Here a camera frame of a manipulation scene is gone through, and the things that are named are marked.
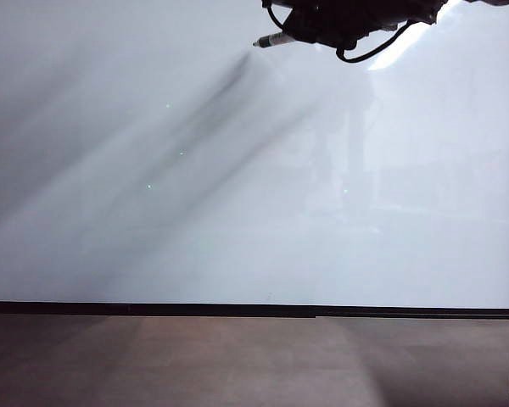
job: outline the white board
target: white board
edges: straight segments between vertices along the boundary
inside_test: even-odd
[[[0,300],[508,309],[509,6],[447,8],[351,66],[258,0],[0,0]]]

